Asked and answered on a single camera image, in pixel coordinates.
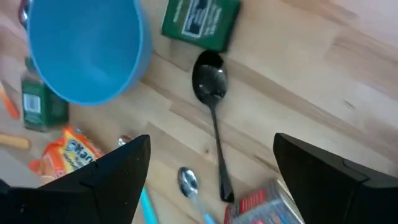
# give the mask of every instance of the orange carrot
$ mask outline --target orange carrot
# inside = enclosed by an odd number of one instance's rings
[[[17,106],[12,102],[10,99],[9,95],[7,94],[6,89],[4,88],[4,85],[2,84],[3,81],[0,81],[0,95],[1,98],[6,105],[6,110],[10,114],[10,116],[14,119],[19,119],[19,111],[17,109]]]

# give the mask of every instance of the orange snack bag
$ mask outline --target orange snack bag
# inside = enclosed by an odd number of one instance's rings
[[[67,126],[63,130],[63,136],[50,143],[42,158],[30,162],[29,168],[48,183],[101,156],[103,153],[86,136],[74,127]]]

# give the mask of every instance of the silver spoon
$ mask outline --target silver spoon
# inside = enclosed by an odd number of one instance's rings
[[[205,207],[198,200],[198,181],[192,170],[186,167],[181,167],[178,170],[178,185],[181,193],[189,198],[194,206],[203,215],[206,224],[216,224],[213,217],[206,211]]]

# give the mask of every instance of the green box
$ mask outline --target green box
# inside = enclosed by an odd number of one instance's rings
[[[162,35],[224,52],[239,8],[238,0],[169,0]]]

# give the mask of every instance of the food item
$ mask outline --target food item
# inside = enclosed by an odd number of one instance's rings
[[[57,96],[38,76],[32,59],[25,58],[22,76],[22,108],[27,129],[46,132],[68,123],[68,102]]]
[[[239,8],[238,0],[169,0],[162,35],[224,52]]]
[[[5,144],[7,146],[23,150],[28,150],[30,148],[29,139],[20,136],[13,136],[10,134],[3,134],[3,133],[0,133],[0,144]]]
[[[1,78],[0,78],[0,96],[4,102],[4,105],[6,106],[6,110],[7,110],[8,114],[14,119],[19,119],[18,107],[11,100],[11,96],[7,92],[6,87],[4,87],[4,84],[5,84],[5,81],[1,80]]]
[[[68,126],[63,136],[50,143],[42,158],[29,167],[43,177],[45,183],[69,174],[103,156],[103,153],[80,130]]]
[[[224,224],[304,224],[304,221],[287,189],[273,179],[264,188],[228,205]]]

